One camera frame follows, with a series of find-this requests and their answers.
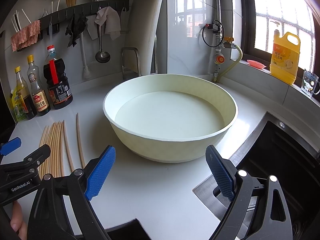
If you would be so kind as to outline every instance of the fingernail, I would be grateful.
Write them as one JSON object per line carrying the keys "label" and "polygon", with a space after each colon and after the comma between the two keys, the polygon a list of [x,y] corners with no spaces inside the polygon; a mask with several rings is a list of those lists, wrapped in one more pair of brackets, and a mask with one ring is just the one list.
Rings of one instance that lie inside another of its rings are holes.
{"label": "fingernail", "polygon": [[19,229],[17,224],[12,224],[11,227],[15,232],[17,232]]}

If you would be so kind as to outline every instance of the black cable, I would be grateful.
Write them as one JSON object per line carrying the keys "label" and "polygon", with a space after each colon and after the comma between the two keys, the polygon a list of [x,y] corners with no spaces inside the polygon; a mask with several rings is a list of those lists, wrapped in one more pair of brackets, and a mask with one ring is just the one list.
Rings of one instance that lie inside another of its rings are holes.
{"label": "black cable", "polygon": [[211,46],[211,45],[209,45],[209,44],[204,40],[204,29],[206,28],[206,25],[204,25],[203,28],[202,28],[202,39],[203,39],[204,43],[205,43],[207,46],[209,46],[210,48],[216,48],[216,47],[220,46],[221,43],[222,43],[222,41],[223,41],[223,38],[224,38],[224,27],[223,27],[222,23],[219,22],[218,20],[214,20],[214,21],[212,22],[212,24],[213,24],[214,22],[220,23],[220,25],[221,25],[221,27],[222,27],[222,30],[223,30],[222,38],[221,38],[221,41],[219,42],[218,45],[216,45],[216,46]]}

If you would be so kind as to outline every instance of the white countertop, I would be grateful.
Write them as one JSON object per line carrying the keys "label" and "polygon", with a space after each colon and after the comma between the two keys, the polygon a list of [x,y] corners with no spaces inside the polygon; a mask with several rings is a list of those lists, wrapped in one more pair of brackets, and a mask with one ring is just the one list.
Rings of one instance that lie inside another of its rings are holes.
{"label": "white countertop", "polygon": [[[22,145],[4,157],[2,163],[22,161],[39,147],[46,125],[65,120],[72,160],[75,168],[80,167],[76,139],[76,114],[79,113],[86,163],[99,157],[107,145],[116,148],[116,162],[99,195],[91,201],[104,228],[137,218],[152,240],[209,239],[219,220],[192,192],[211,174],[205,158],[168,164],[153,162],[131,152],[118,139],[102,110],[103,99],[112,87],[114,85],[100,86],[76,93],[69,106],[60,110],[52,109],[45,116],[18,123],[11,139],[20,137]],[[230,158],[252,133],[265,112],[275,113],[270,104],[260,104],[230,86],[221,87],[233,96],[239,109],[236,122],[217,146],[223,158]],[[71,171],[64,147],[63,150],[64,172],[69,174]],[[19,200],[26,222],[35,194],[33,192]],[[68,197],[65,197],[65,202],[74,233],[81,234]]]}

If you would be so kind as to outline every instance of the wall-mounted rack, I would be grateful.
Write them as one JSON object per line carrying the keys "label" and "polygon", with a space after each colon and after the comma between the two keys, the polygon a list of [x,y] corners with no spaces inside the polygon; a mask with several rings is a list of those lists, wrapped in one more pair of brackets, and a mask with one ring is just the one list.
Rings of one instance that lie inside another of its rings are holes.
{"label": "wall-mounted rack", "polygon": [[43,31],[47,29],[47,35],[49,35],[49,23],[52,24],[52,33],[58,33],[60,31],[60,23],[71,20],[73,14],[83,13],[86,16],[95,15],[99,10],[99,7],[104,8],[110,6],[117,11],[121,19],[122,11],[129,11],[129,0],[104,0],[98,2],[89,2],[84,4],[79,4],[76,6],[68,7],[57,12],[48,14],[40,18],[40,34],[38,35],[38,41],[43,38]]}

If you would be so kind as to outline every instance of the yellow hose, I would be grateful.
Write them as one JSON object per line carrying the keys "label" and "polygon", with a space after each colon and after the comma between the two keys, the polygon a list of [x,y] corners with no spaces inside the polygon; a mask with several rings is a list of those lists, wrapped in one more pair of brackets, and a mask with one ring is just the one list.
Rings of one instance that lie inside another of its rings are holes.
{"label": "yellow hose", "polygon": [[217,78],[213,78],[213,82],[219,82],[220,78],[224,74],[226,74],[230,69],[232,69],[235,65],[237,65],[240,62],[240,60],[242,59],[243,53],[242,53],[241,48],[238,45],[236,45],[236,49],[239,51],[239,57],[237,58],[237,60],[235,62],[233,62],[229,67],[227,67],[225,71],[223,71],[221,74],[219,74]]}

